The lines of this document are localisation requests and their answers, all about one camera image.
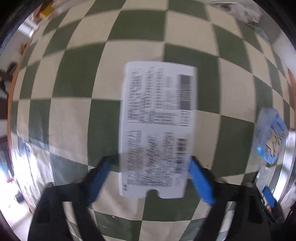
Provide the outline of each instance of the yellow object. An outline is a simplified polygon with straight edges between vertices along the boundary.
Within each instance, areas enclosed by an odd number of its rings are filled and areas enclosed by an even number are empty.
[[[39,16],[43,19],[46,18],[54,11],[54,8],[51,5],[48,5],[42,12],[40,12]]]

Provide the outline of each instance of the white tile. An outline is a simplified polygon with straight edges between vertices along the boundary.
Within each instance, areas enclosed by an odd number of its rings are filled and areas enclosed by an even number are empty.
[[[189,223],[142,221],[139,241],[179,241]]]
[[[68,228],[69,228],[69,231],[70,231],[71,235],[74,236],[74,237],[77,237],[76,233],[74,232],[74,230],[73,230],[71,224],[69,223],[69,221],[67,219],[66,219],[66,221],[67,221],[67,225],[68,225]]]
[[[278,71],[278,73],[279,73],[279,79],[281,82],[281,91],[282,91],[283,99],[289,104],[290,97],[289,97],[289,90],[288,90],[288,81],[280,71]]]
[[[66,215],[66,218],[77,225],[76,223],[76,218],[74,215],[74,210],[73,210],[73,206],[72,206],[72,202],[62,202],[63,203],[63,208],[64,208],[64,212]]]
[[[196,111],[196,134],[193,155],[200,164],[208,169],[212,168],[216,143],[219,135],[220,115]]]
[[[32,143],[30,144],[30,147],[33,153],[31,158],[35,158],[35,160],[32,160],[32,163],[36,163],[36,165],[31,165],[31,168],[36,168],[36,171],[32,170],[32,172],[39,173],[38,180],[36,181],[39,181],[44,185],[51,182],[54,183],[49,151],[44,150]]]
[[[266,58],[269,59],[269,61],[273,63],[274,66],[276,66],[276,60],[274,58],[271,45],[267,43],[261,36],[256,34],[256,37]]]
[[[31,65],[42,58],[54,33],[55,30],[52,30],[40,38],[32,52],[32,55],[28,61],[28,65]]]
[[[227,176],[227,177],[222,177],[222,178],[225,179],[225,181],[230,184],[241,185],[242,180],[244,178],[244,174]]]
[[[40,61],[32,88],[31,99],[51,98],[64,50],[47,55]]]
[[[17,75],[17,81],[15,83],[12,100],[19,100],[20,98],[20,90],[22,89],[22,81],[24,80],[26,70],[27,67],[22,68]]]
[[[167,12],[165,41],[218,55],[212,24],[209,21],[187,14]]]
[[[244,41],[244,44],[251,64],[252,73],[271,87],[271,79],[265,56],[247,41]]]
[[[17,109],[17,135],[29,141],[30,99],[20,99]]]
[[[129,61],[162,61],[163,42],[108,41],[96,73],[92,98],[121,99],[124,66]]]
[[[220,232],[219,234],[218,234],[218,237],[217,237],[217,241],[222,241],[222,240],[225,240],[226,239],[226,237],[227,237],[227,235],[228,235],[228,231],[229,230],[226,230],[226,231],[224,231],[224,232]]]
[[[224,232],[230,228],[230,225],[231,225],[231,222],[233,219],[233,215],[234,215],[234,210],[228,211],[225,214],[223,222],[222,222],[222,226],[221,226],[219,232]]]
[[[295,129],[295,113],[291,106],[290,106],[290,128]]]
[[[49,21],[42,20],[38,24],[39,25],[39,29],[33,34],[33,39],[32,39],[31,44],[37,42],[42,37],[42,34],[43,34],[44,30],[46,29],[48,23],[49,23]]]
[[[127,0],[122,10],[167,10],[168,0]]]
[[[94,211],[91,208],[88,208],[89,214],[91,215],[91,218],[93,219],[94,223],[96,226],[98,226],[97,222],[96,222],[96,216],[94,214]]]
[[[67,48],[107,41],[118,14],[119,10],[114,10],[83,18],[75,29]]]
[[[109,237],[109,236],[106,236],[106,235],[103,235],[104,239],[106,241],[124,241],[122,239],[117,239],[117,238],[113,238],[113,237]]]
[[[130,199],[119,194],[118,173],[110,171],[98,199],[92,204],[95,211],[129,220],[142,220],[145,198]]]
[[[94,3],[94,0],[90,0],[85,3],[79,4],[78,6],[72,7],[67,12],[64,19],[62,20],[61,24],[59,25],[59,28],[73,21],[82,19],[86,15],[86,13],[89,11],[93,3]]]
[[[207,217],[210,209],[211,206],[209,204],[200,200],[191,220]]]
[[[284,120],[284,100],[274,89],[272,90],[273,108],[275,108],[280,117]]]
[[[233,201],[228,201],[226,204],[226,208],[225,210],[228,211],[228,209],[230,208],[231,204],[233,203]]]
[[[242,38],[242,33],[239,29],[236,19],[233,16],[221,11],[220,9],[212,7],[211,5],[207,5],[207,11],[210,15],[210,20],[212,23]]]
[[[87,165],[90,98],[53,98],[49,115],[49,151]]]
[[[94,167],[92,167],[90,165],[88,165],[87,168],[88,168],[88,171],[90,171],[91,169],[94,169]]]
[[[219,72],[221,82],[220,114],[255,122],[256,98],[253,75],[221,58]]]

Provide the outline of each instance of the white wall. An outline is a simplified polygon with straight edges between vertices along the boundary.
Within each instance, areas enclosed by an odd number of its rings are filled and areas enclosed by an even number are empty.
[[[272,46],[274,51],[284,60],[292,74],[296,76],[296,50],[283,31],[281,31]]]
[[[217,2],[219,0],[198,0],[198,1],[201,1],[203,3],[212,3],[212,2]],[[230,1],[227,1],[227,2],[238,2],[240,4],[253,4],[254,1],[253,0],[230,0]]]
[[[25,44],[28,41],[29,37],[19,31],[16,31],[0,55],[0,69],[6,71],[12,61],[18,63],[21,57],[20,45]]]

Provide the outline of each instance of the wall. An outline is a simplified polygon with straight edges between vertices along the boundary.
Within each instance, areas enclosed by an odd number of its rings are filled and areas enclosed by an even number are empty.
[[[296,50],[283,31],[272,46],[274,51],[285,61],[292,74],[296,76]]]
[[[9,64],[20,60],[20,45],[29,41],[29,37],[16,31],[0,55],[0,69],[7,70]]]

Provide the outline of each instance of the blue package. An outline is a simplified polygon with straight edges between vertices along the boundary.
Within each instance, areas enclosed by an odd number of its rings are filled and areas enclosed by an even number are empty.
[[[192,182],[198,195],[204,202],[210,206],[214,206],[216,200],[214,198],[213,188],[193,159],[190,161],[189,173],[191,174]]]
[[[267,201],[268,205],[270,207],[274,208],[275,207],[276,200],[272,196],[272,193],[271,193],[269,187],[265,187],[263,189],[263,192],[262,193],[263,193],[264,197],[266,198],[266,201]]]
[[[274,164],[288,135],[288,129],[277,110],[262,108],[255,130],[257,152],[269,164]]]

